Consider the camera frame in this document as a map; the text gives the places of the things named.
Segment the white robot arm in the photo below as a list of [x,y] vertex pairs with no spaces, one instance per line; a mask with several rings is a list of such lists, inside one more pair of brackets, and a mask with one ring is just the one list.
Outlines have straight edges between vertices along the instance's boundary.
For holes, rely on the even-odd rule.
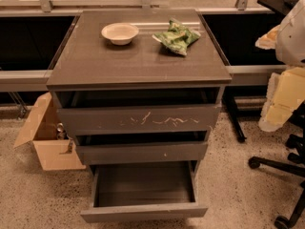
[[305,0],[299,0],[255,45],[265,50],[274,48],[276,59],[287,66],[284,72],[271,74],[258,121],[262,131],[275,132],[305,101]]

